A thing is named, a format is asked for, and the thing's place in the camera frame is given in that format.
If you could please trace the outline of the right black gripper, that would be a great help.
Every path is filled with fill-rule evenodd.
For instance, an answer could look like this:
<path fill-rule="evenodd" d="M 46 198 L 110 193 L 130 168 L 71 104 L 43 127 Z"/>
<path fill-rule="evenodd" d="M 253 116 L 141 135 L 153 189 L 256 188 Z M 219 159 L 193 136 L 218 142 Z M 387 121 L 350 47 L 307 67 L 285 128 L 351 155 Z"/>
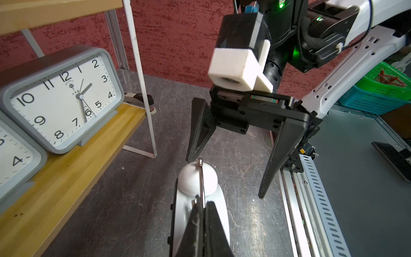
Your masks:
<path fill-rule="evenodd" d="M 258 196 L 263 199 L 276 173 L 300 143 L 305 131 L 321 124 L 301 101 L 291 96 L 260 91 L 239 92 L 213 86 L 211 103 L 195 97 L 192 100 L 191 132 L 186 155 L 194 162 L 216 130 L 216 126 L 246 134 L 249 126 L 278 132 Z"/>

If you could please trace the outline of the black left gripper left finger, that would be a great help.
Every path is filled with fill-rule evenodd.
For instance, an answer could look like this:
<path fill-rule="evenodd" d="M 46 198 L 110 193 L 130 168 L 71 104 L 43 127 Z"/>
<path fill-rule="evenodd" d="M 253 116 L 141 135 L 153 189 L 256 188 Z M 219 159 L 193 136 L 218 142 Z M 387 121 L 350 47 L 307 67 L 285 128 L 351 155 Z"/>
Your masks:
<path fill-rule="evenodd" d="M 204 254 L 204 207 L 199 195 L 195 199 L 176 257 L 203 257 Z"/>

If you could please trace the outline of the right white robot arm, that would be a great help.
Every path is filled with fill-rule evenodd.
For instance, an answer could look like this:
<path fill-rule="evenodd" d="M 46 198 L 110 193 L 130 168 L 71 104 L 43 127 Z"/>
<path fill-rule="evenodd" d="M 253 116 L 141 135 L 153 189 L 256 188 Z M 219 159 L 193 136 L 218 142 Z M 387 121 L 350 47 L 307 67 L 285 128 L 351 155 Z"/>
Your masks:
<path fill-rule="evenodd" d="M 360 65 L 360 44 L 375 35 L 396 46 L 411 24 L 410 1 L 237 2 L 224 16 L 208 75 L 211 102 L 192 102 L 187 160 L 199 157 L 216 127 L 244 134 L 249 126 L 270 129 L 276 140 L 259 189 L 263 198 L 275 176 L 319 129 L 330 107 L 375 64 Z M 352 65 L 300 101 L 277 94 L 285 65 L 301 72 L 318 68 L 350 50 Z"/>

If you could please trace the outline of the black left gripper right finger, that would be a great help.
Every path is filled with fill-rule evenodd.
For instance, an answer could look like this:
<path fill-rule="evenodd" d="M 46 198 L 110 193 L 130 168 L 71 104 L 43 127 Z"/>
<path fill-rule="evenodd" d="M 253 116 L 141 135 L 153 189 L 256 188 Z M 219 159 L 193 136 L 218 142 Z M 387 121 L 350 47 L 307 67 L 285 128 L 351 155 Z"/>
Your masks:
<path fill-rule="evenodd" d="M 209 201 L 205 208 L 205 257 L 233 257 L 214 202 Z"/>

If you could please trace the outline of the white twin-bell clock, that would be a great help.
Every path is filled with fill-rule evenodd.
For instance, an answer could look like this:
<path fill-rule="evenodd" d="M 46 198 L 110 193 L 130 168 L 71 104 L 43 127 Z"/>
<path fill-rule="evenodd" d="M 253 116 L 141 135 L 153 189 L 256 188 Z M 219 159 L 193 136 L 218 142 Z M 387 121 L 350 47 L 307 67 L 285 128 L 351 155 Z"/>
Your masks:
<path fill-rule="evenodd" d="M 183 167 L 174 187 L 171 257 L 231 257 L 228 209 L 217 173 L 198 158 Z"/>

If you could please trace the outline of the grey square alarm clock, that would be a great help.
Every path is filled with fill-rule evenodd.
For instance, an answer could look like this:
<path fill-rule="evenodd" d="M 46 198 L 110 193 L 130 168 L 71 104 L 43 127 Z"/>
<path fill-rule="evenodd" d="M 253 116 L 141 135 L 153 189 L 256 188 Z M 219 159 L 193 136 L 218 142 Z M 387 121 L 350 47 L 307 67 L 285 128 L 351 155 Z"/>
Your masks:
<path fill-rule="evenodd" d="M 85 144 L 123 101 L 102 48 L 77 45 L 1 72 L 1 110 L 55 154 Z"/>
<path fill-rule="evenodd" d="M 34 185 L 31 179 L 47 157 L 38 143 L 1 112 L 1 213 Z"/>

